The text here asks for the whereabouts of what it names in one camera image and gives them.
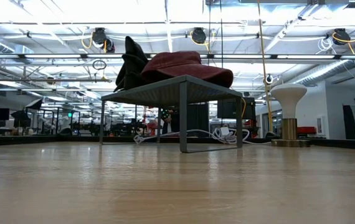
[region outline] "gray metal table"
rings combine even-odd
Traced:
[[[159,114],[157,132],[158,142],[161,134],[161,108],[178,106],[180,115],[180,151],[189,153],[199,151],[190,151],[187,148],[187,104],[235,98],[237,136],[242,136],[241,97],[242,94],[237,91],[205,82],[204,80],[189,75],[170,78],[168,80],[140,86],[130,90],[105,95],[102,97],[100,144],[103,144],[104,109],[106,101],[157,107]],[[242,147],[242,141],[237,141],[237,147]]]

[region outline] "floor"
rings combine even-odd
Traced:
[[[0,223],[355,223],[355,150],[0,146]]]

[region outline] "hat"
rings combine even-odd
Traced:
[[[140,45],[137,44],[131,37],[127,36],[125,37],[125,54],[128,55],[134,55],[138,59],[142,60],[144,64],[148,62],[148,59],[146,55],[143,52],[143,49],[141,49]],[[115,84],[117,87],[115,88],[114,91],[117,91],[119,89],[124,88],[124,82],[125,82],[125,75],[127,74],[127,69],[126,69],[126,63],[124,63],[121,67],[121,70],[116,77]]]
[[[194,51],[157,54],[147,63],[141,75],[151,82],[190,75],[227,88],[233,83],[231,70],[202,65],[199,53]]]

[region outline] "ceiling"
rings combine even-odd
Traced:
[[[104,27],[107,36],[114,42],[115,53],[125,52],[124,38],[128,35],[148,54],[187,50],[207,54],[207,47],[196,45],[189,35],[193,28],[202,27],[208,37],[210,33],[211,36],[213,34],[207,40],[210,41],[211,54],[260,54],[257,5],[222,1],[220,8],[219,0],[213,2],[214,5],[209,7],[203,0],[0,0],[0,42],[23,45],[35,54],[99,54],[102,53],[100,49],[93,45],[86,49],[82,41],[88,45],[94,28]],[[345,8],[346,5],[342,4],[344,1],[337,1],[340,4],[312,6],[313,12],[309,12],[303,20],[298,20],[298,16],[308,9],[306,1],[292,1],[297,3],[290,4],[275,2],[261,4],[267,54],[333,54],[331,48],[321,50],[320,42],[327,33],[331,35],[335,28],[345,28],[355,39],[355,8]],[[333,49],[337,54],[348,54],[349,51],[347,45],[334,45]],[[48,60],[35,60],[25,66],[26,73],[30,73],[29,78],[33,79],[30,82],[32,85],[35,79],[49,76],[89,80],[92,77],[88,69],[90,74],[96,71],[90,66],[85,67],[83,63],[87,62],[56,60],[54,64]],[[118,58],[107,60],[104,76],[110,82],[91,80],[79,82],[78,85],[82,88],[113,90],[122,63],[122,59]],[[222,66],[220,59],[204,59],[203,63]],[[265,66],[267,73],[288,81],[318,64],[268,62]],[[1,59],[0,66],[13,74],[22,74],[24,70],[21,65],[17,67]],[[235,75],[232,88],[254,90],[263,86],[261,61],[225,61],[223,67],[231,69]],[[97,94],[101,96],[107,93],[102,91]]]

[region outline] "maroon hat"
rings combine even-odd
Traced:
[[[202,65],[199,53],[194,51],[157,54],[147,63],[141,75],[151,82],[190,75],[227,88],[233,83],[231,70]]]

